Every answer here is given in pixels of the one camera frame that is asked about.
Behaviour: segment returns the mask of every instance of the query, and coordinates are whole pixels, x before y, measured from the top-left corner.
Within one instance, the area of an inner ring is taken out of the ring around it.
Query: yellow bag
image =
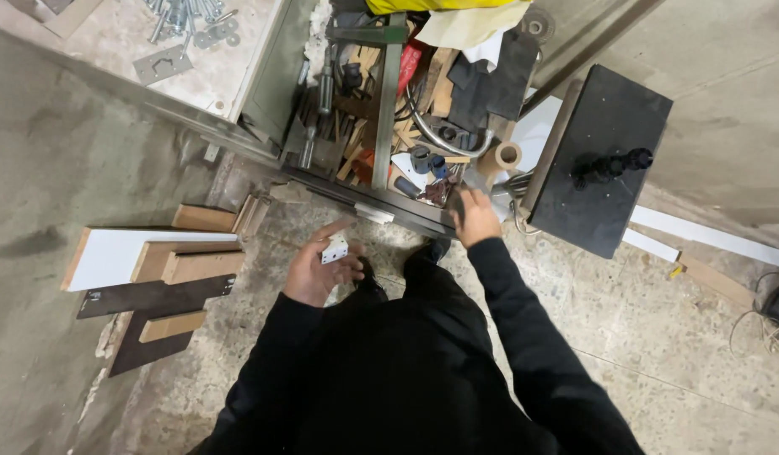
[[[367,0],[374,15],[398,11],[467,10],[511,3],[512,0]]]

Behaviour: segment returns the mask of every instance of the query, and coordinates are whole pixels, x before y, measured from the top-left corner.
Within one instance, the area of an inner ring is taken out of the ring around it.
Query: white plastic block
[[[322,252],[322,263],[338,261],[347,256],[347,241],[342,234],[330,236],[330,245]]]

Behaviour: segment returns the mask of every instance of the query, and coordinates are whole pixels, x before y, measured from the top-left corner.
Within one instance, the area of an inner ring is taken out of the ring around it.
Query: left hand
[[[364,266],[358,259],[358,256],[364,256],[362,244],[348,242],[347,256],[338,261],[323,265],[319,257],[319,253],[325,251],[330,244],[328,237],[354,222],[353,218],[342,218],[311,235],[309,242],[303,245],[288,267],[283,294],[302,304],[322,308],[334,286],[350,283],[354,279],[364,279],[364,274],[359,271]]]

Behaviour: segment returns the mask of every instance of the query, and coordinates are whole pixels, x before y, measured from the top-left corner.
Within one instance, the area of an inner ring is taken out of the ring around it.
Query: cardboard tube
[[[515,142],[502,142],[493,150],[488,150],[477,160],[477,172],[491,181],[501,171],[515,169],[521,161],[521,149]]]

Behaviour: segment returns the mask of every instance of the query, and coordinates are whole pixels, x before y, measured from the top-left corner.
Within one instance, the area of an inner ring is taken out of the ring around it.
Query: hand
[[[491,200],[480,190],[459,190],[465,219],[461,222],[456,211],[450,210],[457,230],[457,238],[467,249],[492,237],[502,236],[502,225],[491,207]]]
[[[354,219],[340,219],[324,226],[311,235],[310,241],[303,245],[288,267],[288,278],[283,294],[291,299],[312,307],[322,308],[334,286],[350,283],[354,279],[364,279],[359,272],[364,266],[358,256],[364,255],[364,245],[347,243],[347,256],[334,262],[322,264],[319,253],[330,244],[328,237],[347,228]]]

